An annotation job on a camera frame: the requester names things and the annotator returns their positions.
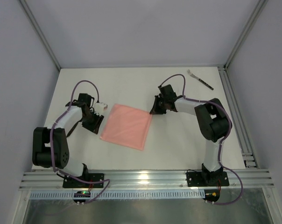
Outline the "pink satin napkin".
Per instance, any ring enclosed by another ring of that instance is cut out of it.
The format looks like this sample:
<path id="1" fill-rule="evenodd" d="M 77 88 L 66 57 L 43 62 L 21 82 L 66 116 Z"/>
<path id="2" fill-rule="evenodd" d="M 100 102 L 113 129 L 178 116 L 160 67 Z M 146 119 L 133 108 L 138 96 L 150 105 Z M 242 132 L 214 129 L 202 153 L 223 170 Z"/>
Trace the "pink satin napkin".
<path id="1" fill-rule="evenodd" d="M 152 115 L 126 105 L 114 104 L 100 139 L 116 145 L 144 150 Z"/>

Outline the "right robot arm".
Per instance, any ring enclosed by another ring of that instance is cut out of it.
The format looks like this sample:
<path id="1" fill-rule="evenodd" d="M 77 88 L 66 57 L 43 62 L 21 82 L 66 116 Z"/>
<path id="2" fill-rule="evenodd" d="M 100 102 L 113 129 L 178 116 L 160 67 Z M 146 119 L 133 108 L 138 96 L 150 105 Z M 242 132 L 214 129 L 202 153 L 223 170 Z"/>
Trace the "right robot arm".
<path id="1" fill-rule="evenodd" d="M 223 106 L 219 99 L 199 102 L 187 100 L 182 95 L 178 96 L 170 84 L 158 86 L 160 93 L 155 95 L 152 115 L 166 114 L 167 110 L 184 112 L 197 118 L 201 134 L 206 139 L 204 162 L 201 170 L 188 170 L 186 172 L 187 185 L 189 187 L 217 186 L 223 182 L 229 185 L 226 172 L 220 164 L 221 148 L 224 138 L 229 134 L 232 123 L 223 112 Z"/>

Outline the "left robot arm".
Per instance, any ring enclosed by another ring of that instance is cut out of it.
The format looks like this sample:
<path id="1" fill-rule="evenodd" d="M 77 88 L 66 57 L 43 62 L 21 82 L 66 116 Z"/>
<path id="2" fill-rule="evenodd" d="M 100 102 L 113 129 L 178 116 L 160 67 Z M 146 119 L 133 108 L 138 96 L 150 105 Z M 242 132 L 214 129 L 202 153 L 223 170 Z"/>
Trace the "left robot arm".
<path id="1" fill-rule="evenodd" d="M 46 127 L 33 132 L 32 162 L 35 166 L 53 168 L 65 175 L 87 177 L 87 166 L 70 156 L 67 138 L 80 123 L 86 130 L 98 134 L 107 104 L 97 101 L 87 93 L 65 105 L 65 112 Z"/>

